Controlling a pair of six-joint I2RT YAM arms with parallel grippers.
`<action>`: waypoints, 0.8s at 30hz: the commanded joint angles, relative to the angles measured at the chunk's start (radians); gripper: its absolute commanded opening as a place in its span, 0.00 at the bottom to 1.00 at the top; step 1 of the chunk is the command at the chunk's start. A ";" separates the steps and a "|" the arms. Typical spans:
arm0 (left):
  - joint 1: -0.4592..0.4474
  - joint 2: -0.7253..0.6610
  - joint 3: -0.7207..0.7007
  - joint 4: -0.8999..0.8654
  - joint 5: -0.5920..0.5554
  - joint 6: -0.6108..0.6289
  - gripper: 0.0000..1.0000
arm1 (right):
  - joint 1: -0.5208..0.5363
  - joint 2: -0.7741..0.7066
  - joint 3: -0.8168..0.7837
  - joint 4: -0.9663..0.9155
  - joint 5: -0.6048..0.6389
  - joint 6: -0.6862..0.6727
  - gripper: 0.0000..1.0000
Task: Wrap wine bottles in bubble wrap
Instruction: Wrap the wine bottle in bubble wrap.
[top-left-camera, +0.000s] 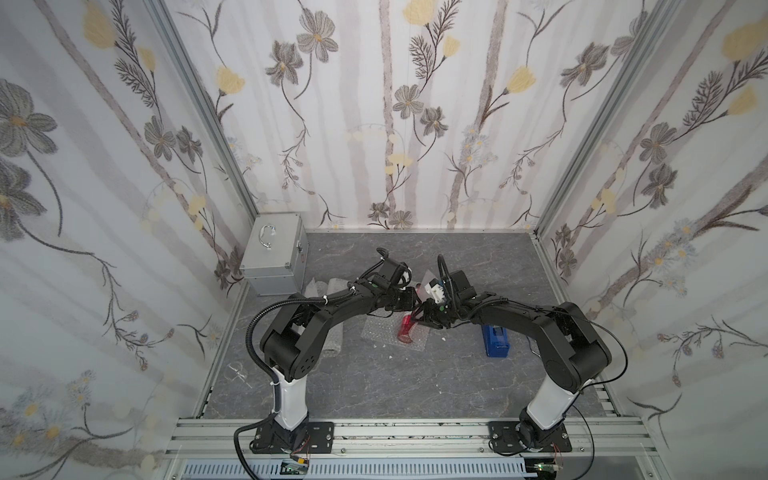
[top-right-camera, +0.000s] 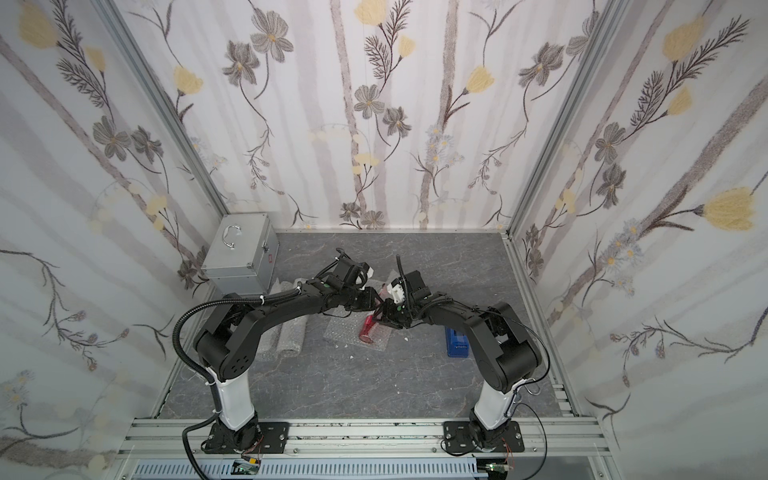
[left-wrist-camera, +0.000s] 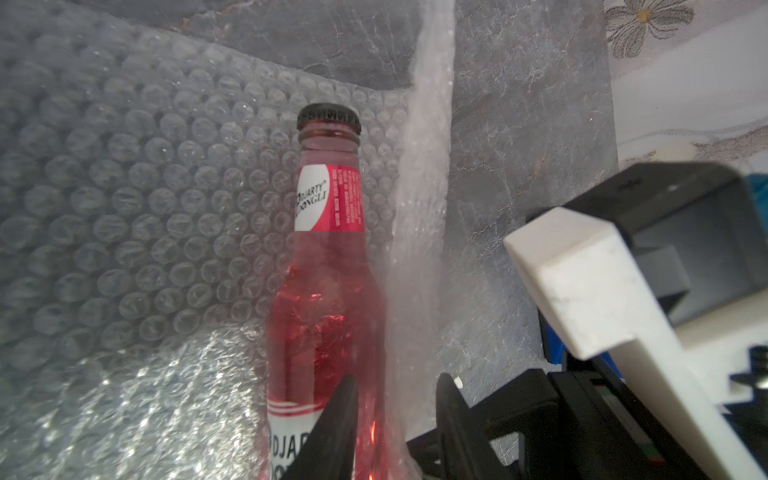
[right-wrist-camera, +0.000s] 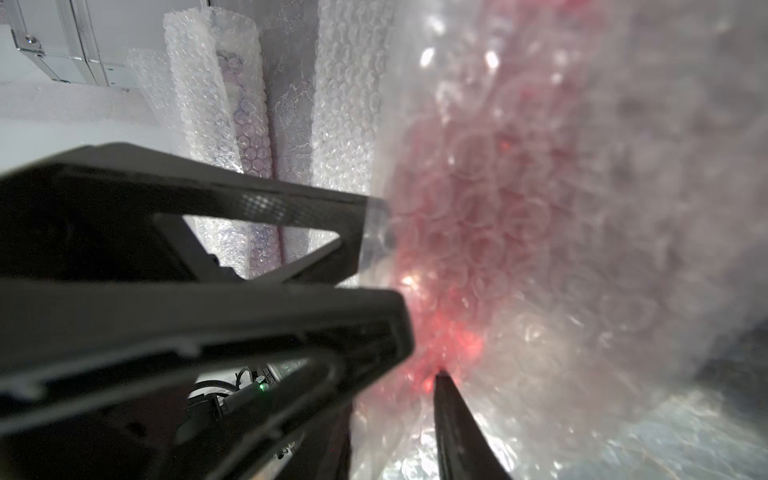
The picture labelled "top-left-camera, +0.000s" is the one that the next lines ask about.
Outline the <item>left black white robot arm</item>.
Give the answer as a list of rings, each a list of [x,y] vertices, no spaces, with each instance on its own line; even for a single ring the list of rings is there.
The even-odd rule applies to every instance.
[[[273,408],[267,420],[272,446],[294,450],[309,435],[306,377],[331,329],[379,309],[415,309],[418,297],[411,279],[406,263],[381,257],[344,290],[321,297],[292,294],[250,321],[245,334],[247,353],[273,387]]]

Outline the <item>pink red bottle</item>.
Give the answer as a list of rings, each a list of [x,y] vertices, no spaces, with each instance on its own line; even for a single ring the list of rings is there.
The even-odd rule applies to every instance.
[[[413,342],[411,332],[416,325],[417,321],[411,314],[404,315],[397,333],[397,340],[404,344],[411,344]]]

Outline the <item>bubble wrap sheet stack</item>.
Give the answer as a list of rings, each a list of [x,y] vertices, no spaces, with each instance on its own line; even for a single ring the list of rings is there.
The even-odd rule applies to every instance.
[[[409,350],[423,352],[426,349],[427,341],[433,332],[433,329],[420,323],[414,327],[411,332],[413,342],[404,344],[397,340],[397,333],[402,318],[411,312],[376,312],[374,315],[365,318],[361,337],[374,342],[376,345],[385,345],[391,347],[402,347]]]

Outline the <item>blue tape dispenser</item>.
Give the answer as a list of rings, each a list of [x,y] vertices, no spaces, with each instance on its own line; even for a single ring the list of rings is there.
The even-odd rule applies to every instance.
[[[503,327],[483,325],[482,335],[485,353],[490,358],[506,358],[510,344],[507,331]]]

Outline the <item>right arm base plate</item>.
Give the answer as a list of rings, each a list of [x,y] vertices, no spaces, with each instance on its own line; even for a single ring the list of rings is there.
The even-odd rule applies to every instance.
[[[573,450],[563,423],[542,430],[532,421],[491,421],[487,424],[491,449],[500,455],[569,453]]]

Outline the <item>single bubble wrap sheet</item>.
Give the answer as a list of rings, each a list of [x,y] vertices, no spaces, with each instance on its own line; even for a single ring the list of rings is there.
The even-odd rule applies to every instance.
[[[307,298],[321,298],[327,294],[328,284],[324,281],[312,279],[304,289],[304,296]]]

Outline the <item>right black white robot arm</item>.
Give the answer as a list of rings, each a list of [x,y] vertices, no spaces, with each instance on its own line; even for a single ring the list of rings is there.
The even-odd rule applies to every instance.
[[[612,354],[584,313],[571,302],[530,305],[477,291],[462,271],[438,257],[438,276],[410,289],[412,319],[434,329],[468,322],[526,336],[537,347],[545,377],[516,425],[519,451],[539,451],[557,436],[582,390],[612,362]]]

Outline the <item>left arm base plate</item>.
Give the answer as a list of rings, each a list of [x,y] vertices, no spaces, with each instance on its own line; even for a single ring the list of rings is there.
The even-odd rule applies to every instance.
[[[256,429],[249,449],[254,454],[330,454],[334,430],[333,422],[304,421],[296,429],[288,430],[271,420]]]

